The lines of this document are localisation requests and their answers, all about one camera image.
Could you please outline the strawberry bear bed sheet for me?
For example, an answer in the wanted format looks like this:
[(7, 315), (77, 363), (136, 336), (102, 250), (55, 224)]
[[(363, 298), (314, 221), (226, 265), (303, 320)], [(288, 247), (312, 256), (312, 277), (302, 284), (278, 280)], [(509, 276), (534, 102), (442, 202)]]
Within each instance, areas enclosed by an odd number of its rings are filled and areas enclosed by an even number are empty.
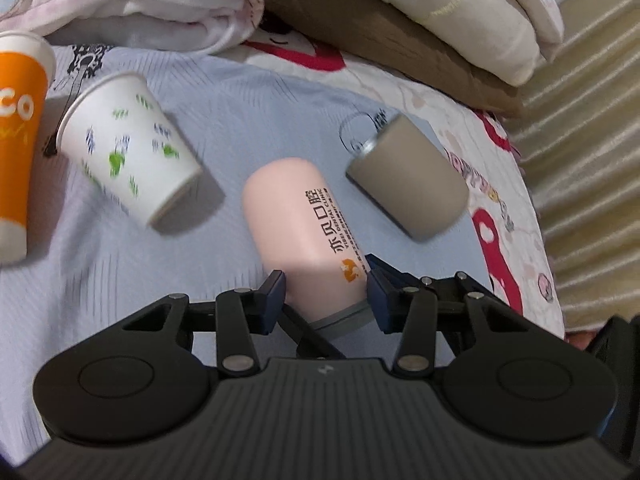
[(563, 313), (537, 214), (514, 148), (494, 115), (298, 32), (269, 35), (258, 30), (223, 56), (356, 92), (426, 120), (470, 190), (469, 213), (490, 289), (529, 321), (563, 336)]

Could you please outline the pink white folded quilt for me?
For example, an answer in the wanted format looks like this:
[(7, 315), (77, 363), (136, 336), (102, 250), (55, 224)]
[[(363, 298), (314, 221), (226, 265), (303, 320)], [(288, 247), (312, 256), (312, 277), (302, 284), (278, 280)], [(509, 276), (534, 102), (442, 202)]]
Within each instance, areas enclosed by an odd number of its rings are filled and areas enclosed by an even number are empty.
[(215, 54), (257, 28), (264, 0), (1, 0), (1, 28), (52, 44)]

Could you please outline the orange CoCo paper cup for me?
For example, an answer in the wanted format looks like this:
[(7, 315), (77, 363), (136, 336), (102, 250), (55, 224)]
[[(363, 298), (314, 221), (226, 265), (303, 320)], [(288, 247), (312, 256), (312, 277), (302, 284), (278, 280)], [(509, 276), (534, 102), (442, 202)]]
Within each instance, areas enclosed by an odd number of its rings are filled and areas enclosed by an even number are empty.
[(54, 78), (53, 49), (24, 30), (1, 35), (1, 262), (27, 254), (30, 174), (46, 95)]

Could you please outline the pink cup with grey rim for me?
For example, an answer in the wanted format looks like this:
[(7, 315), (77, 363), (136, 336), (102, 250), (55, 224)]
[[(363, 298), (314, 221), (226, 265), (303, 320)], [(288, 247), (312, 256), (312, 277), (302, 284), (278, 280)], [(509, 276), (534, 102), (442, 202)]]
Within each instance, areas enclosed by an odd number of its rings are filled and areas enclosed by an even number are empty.
[(335, 339), (371, 321), (370, 266), (320, 170), (289, 157), (246, 181), (244, 217), (268, 271), (286, 278), (286, 303), (321, 336)]

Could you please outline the beige ribbed curtain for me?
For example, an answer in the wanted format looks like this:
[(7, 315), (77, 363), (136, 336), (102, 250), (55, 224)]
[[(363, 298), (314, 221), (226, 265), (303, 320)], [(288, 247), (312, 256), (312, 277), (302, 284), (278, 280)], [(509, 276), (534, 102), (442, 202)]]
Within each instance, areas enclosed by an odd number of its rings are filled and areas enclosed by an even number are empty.
[(568, 0), (506, 124), (569, 332), (639, 312), (639, 0)]

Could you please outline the brown pillow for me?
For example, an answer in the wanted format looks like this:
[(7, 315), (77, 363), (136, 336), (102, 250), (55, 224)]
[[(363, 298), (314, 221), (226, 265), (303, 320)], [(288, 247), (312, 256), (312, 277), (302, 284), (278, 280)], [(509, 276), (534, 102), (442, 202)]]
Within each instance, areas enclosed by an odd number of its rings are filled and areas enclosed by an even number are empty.
[(265, 0), (296, 32), (397, 70), (478, 110), (515, 117), (518, 89), (482, 70), (381, 0)]

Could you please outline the light blue patterned cloth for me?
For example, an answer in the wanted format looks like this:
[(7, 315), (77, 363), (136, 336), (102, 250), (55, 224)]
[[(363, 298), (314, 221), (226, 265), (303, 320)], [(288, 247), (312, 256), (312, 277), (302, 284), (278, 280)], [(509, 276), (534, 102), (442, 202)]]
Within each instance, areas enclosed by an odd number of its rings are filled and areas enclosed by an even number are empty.
[(419, 243), (347, 180), (350, 147), (401, 112), (372, 84), (125, 48), (100, 52), (90, 66), (101, 77), (142, 73), (204, 174), (145, 229), (66, 158), (35, 159), (28, 255), (1, 270), (1, 453), (9, 462), (24, 462), (47, 442), (32, 381), (52, 356), (171, 292), (205, 300), (262, 281), (241, 194), (267, 162), (313, 162), (364, 252), (412, 274), (466, 271), (488, 283), (469, 217)]

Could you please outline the beige taupe cup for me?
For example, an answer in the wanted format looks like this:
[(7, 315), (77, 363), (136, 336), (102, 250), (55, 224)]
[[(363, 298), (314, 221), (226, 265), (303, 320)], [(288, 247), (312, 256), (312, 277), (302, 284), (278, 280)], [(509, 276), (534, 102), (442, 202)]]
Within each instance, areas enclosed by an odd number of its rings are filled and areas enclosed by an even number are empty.
[(445, 232), (468, 208), (460, 174), (403, 114), (361, 145), (346, 176), (414, 240)]

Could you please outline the cream pillow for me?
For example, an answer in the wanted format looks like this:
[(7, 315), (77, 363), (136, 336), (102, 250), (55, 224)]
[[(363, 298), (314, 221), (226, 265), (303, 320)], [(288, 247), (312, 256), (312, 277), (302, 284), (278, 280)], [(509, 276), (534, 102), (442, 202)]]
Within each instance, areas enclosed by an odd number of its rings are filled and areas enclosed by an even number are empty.
[(513, 87), (554, 59), (564, 40), (555, 0), (382, 0)]

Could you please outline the white paper cup green print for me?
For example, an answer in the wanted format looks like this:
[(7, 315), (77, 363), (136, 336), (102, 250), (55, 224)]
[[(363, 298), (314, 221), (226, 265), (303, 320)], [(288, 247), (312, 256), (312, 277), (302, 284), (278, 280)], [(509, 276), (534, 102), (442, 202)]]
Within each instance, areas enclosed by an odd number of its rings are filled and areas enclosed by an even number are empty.
[(202, 174), (145, 76), (111, 74), (63, 116), (56, 148), (142, 226), (152, 226)]

